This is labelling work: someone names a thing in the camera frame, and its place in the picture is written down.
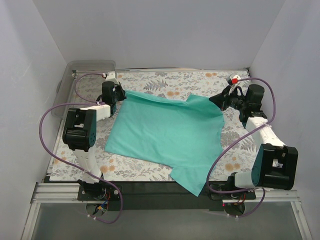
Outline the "clear plastic bin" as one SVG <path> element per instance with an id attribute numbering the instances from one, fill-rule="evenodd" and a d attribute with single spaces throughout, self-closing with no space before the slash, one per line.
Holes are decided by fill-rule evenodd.
<path id="1" fill-rule="evenodd" d="M 113 60 L 74 60 L 69 62 L 57 86 L 53 106 L 69 102 L 74 92 L 74 83 L 81 74 L 107 73 L 115 69 L 116 62 Z"/>

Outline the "teal t shirt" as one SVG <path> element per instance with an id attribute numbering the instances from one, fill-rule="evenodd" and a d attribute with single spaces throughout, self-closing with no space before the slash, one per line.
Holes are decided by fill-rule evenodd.
<path id="1" fill-rule="evenodd" d="M 222 153 L 222 111 L 207 97 L 167 99 L 127 91 L 104 150 L 171 168 L 170 177 L 199 196 Z"/>

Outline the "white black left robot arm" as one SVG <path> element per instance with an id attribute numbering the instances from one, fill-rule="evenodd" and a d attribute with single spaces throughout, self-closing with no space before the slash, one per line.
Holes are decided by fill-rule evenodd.
<path id="1" fill-rule="evenodd" d="M 77 182 L 86 194 L 95 200 L 106 196 L 106 187 L 99 183 L 102 172 L 95 157 L 97 122 L 112 117 L 117 110 L 117 102 L 126 99 L 125 91 L 117 80 L 102 83 L 102 94 L 97 98 L 103 105 L 83 108 L 69 108 L 63 128 L 62 140 L 76 156 L 78 164 L 85 170 Z"/>

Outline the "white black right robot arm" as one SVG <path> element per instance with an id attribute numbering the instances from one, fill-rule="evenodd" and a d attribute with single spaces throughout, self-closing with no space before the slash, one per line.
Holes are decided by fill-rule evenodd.
<path id="1" fill-rule="evenodd" d="M 246 93 L 239 86 L 228 85 L 209 100 L 220 110 L 231 107 L 239 111 L 239 120 L 252 133 L 257 155 L 250 170 L 233 172 L 224 184 L 210 184 L 214 192 L 222 192 L 237 199 L 245 189 L 258 187 L 291 190 L 294 186 L 298 163 L 298 150 L 287 146 L 273 132 L 267 116 L 261 110 L 265 89 L 250 84 Z"/>

